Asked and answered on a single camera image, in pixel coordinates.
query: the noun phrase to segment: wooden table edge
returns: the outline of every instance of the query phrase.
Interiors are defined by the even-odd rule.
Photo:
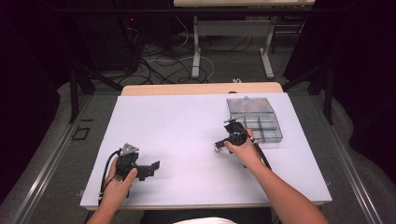
[[[275,6],[313,6],[315,0],[281,0],[281,1],[210,1],[176,0],[175,7],[275,7]]]
[[[230,92],[283,92],[283,90],[277,82],[140,85],[124,87],[121,96],[226,94]]]

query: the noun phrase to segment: person's arm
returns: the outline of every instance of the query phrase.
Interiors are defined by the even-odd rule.
[[[259,181],[282,223],[328,223],[318,208],[302,193],[287,184],[262,163],[262,159],[250,139],[247,139],[246,143],[240,147],[234,146],[230,142],[225,142],[225,146]]]
[[[137,174],[137,170],[135,168],[131,170],[124,181],[121,181],[120,176],[112,178],[116,174],[116,164],[117,158],[111,163],[111,167],[105,181],[105,183],[108,184],[105,189],[102,202],[87,223],[111,223],[111,220],[134,182],[134,178]]]

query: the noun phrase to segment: transparent lid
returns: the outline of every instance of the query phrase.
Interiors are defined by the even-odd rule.
[[[245,113],[274,113],[267,98],[244,98],[227,99],[231,114]]]

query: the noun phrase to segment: black curtain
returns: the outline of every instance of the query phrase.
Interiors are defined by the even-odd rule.
[[[309,18],[285,77],[294,80],[332,57],[334,98],[354,125],[349,144],[396,183],[395,7],[390,1],[317,3],[351,9],[344,18]]]
[[[0,4],[0,202],[12,190],[51,125],[57,89],[69,69],[35,1]]]

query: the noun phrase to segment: person's hand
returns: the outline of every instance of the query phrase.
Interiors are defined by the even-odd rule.
[[[137,170],[134,168],[123,181],[118,175],[112,178],[116,174],[117,159],[118,158],[114,159],[111,163],[110,171],[108,172],[105,180],[105,185],[107,185],[107,187],[101,203],[101,205],[105,206],[107,209],[114,210],[114,212],[117,211],[123,200],[126,198],[129,188],[132,186],[137,175]]]
[[[247,129],[247,133],[253,136],[253,131],[251,131],[251,129]],[[249,170],[256,165],[263,165],[262,158],[249,138],[247,138],[247,141],[241,146],[235,146],[229,141],[225,141],[224,145],[233,152]]]

